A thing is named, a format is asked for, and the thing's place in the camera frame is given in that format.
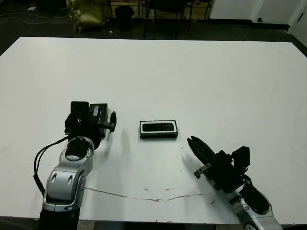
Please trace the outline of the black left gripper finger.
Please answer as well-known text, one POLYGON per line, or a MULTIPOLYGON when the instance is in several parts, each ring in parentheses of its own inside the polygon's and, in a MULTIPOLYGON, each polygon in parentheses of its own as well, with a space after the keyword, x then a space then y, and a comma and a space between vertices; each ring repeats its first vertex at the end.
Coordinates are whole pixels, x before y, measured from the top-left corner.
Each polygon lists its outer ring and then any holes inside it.
POLYGON ((116 112, 113 111, 111 113, 111 116, 110 116, 110 123, 112 124, 112 127, 110 129, 110 132, 114 132, 115 131, 115 128, 116 128, 116 124, 117 124, 117 115, 116 115, 116 112))

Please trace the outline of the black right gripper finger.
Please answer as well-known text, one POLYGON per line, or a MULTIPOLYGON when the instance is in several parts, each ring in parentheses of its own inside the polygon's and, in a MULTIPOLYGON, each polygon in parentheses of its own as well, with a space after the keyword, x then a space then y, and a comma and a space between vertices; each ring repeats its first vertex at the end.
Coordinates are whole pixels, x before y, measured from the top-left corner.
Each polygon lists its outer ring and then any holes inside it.
POLYGON ((195 137, 195 136, 191 136, 190 138, 192 140, 196 141, 196 143, 200 144, 201 147, 204 148, 204 151, 208 155, 208 158, 210 158, 211 160, 214 159, 215 153, 206 143, 204 143, 201 139, 199 139, 198 137, 195 137))
POLYGON ((203 163, 211 163, 211 159, 208 158, 208 155, 205 153, 204 148, 201 147, 200 144, 196 143, 196 141, 192 140, 191 138, 187 139, 189 147, 191 148, 194 155, 203 163))

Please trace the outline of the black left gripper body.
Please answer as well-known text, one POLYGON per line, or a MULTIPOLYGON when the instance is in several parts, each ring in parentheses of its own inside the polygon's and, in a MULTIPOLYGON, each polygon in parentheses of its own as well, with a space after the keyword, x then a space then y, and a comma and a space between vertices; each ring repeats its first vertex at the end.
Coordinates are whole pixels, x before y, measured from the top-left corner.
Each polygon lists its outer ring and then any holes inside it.
POLYGON ((101 134, 101 131, 104 129, 110 130, 111 127, 110 122, 98 122, 97 116, 70 112, 65 120, 64 133, 70 137, 89 138, 94 144, 94 149, 97 149, 101 139, 105 137, 101 134))

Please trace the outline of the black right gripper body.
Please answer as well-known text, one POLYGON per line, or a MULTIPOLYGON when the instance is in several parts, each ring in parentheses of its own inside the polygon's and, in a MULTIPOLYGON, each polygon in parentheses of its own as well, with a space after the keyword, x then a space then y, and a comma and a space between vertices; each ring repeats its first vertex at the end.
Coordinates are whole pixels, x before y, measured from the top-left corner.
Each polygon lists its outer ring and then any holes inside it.
POLYGON ((231 192, 244 183, 242 175, 232 164, 232 157, 223 150, 215 153, 211 163, 204 164, 207 165, 207 169, 195 171, 194 176, 199 179, 204 174, 209 181, 214 182, 214 188, 218 191, 231 192))

